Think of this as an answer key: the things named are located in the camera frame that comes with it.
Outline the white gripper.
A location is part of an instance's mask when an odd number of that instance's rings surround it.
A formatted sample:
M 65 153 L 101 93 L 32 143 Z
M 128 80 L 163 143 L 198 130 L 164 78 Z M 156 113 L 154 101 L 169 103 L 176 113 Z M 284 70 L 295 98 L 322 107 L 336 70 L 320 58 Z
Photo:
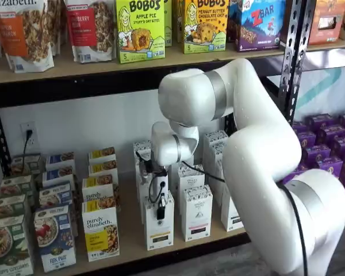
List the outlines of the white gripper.
M 157 220 L 165 218 L 166 200 L 168 199 L 168 173 L 156 178 L 156 195 L 159 197 Z

